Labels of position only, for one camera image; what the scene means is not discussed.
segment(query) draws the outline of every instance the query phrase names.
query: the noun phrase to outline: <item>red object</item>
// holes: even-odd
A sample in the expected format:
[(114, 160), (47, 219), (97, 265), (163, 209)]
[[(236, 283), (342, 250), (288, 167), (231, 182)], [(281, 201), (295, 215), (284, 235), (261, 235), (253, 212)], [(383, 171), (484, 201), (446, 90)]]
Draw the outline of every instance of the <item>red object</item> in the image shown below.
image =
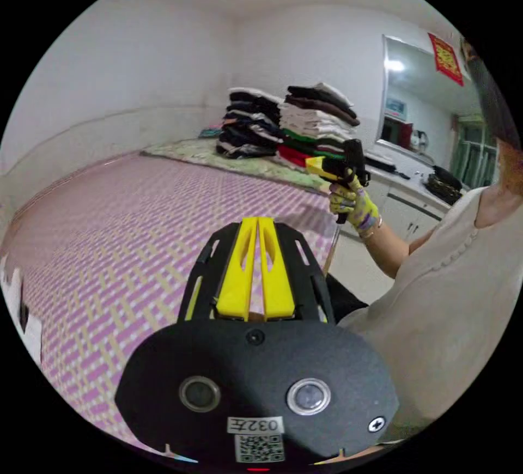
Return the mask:
[(442, 72), (454, 80), (454, 82), (463, 86), (463, 75), (459, 69), (458, 59), (452, 46), (431, 33), (429, 33), (429, 37), (434, 48), (436, 71)]
[(412, 136), (412, 124), (401, 124), (399, 128), (398, 143), (400, 147), (410, 150), (410, 137)]
[(279, 145), (277, 150), (282, 158), (285, 158), (289, 162), (300, 167), (305, 167), (305, 160), (311, 157), (310, 154), (301, 153), (291, 147), (287, 147), (286, 145)]

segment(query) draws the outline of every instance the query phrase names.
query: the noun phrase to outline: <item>red poster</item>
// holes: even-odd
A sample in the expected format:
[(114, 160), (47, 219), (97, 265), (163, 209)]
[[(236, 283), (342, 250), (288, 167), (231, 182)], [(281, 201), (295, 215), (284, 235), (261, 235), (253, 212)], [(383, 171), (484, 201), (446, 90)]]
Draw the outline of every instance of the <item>red poster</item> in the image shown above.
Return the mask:
[(452, 46), (431, 33), (429, 33), (429, 37), (434, 48), (436, 71), (442, 72), (454, 80), (454, 82), (463, 86), (463, 75), (459, 69), (458, 59)]

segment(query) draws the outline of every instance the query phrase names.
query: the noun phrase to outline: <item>white shirt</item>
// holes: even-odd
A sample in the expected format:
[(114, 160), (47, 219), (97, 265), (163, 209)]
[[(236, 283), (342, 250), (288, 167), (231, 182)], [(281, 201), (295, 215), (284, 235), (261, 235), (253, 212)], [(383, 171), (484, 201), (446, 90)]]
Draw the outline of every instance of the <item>white shirt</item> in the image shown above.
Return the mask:
[(393, 427), (423, 428), (449, 409), (494, 352), (523, 282), (523, 206), (474, 227), (469, 191), (400, 267), (391, 290), (339, 325), (380, 353), (400, 401)]

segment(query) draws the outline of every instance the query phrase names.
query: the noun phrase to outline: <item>pink checkered bed sheet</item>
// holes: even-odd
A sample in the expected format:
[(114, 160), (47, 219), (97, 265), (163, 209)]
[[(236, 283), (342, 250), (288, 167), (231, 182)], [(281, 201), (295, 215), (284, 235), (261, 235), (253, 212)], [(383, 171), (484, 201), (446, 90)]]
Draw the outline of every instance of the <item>pink checkered bed sheet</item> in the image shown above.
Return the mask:
[[(87, 421), (139, 443), (113, 401), (134, 349), (176, 321), (211, 234), (248, 216), (301, 231), (324, 266), (338, 230), (325, 196), (184, 162), (130, 155), (47, 193), (4, 244), (42, 320), (42, 371)], [(251, 311), (262, 312), (259, 257)]]

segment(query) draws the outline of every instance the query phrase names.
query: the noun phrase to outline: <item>screw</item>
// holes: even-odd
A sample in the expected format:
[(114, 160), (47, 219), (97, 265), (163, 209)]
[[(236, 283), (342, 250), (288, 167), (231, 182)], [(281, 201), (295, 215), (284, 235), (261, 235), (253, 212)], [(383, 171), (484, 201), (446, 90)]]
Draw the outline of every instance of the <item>screw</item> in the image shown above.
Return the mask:
[(247, 333), (246, 338), (251, 345), (261, 345), (265, 339), (265, 335), (260, 329), (253, 329)]
[(379, 432), (383, 427), (385, 426), (385, 418), (383, 416), (379, 416), (377, 418), (374, 418), (368, 426), (369, 432)]

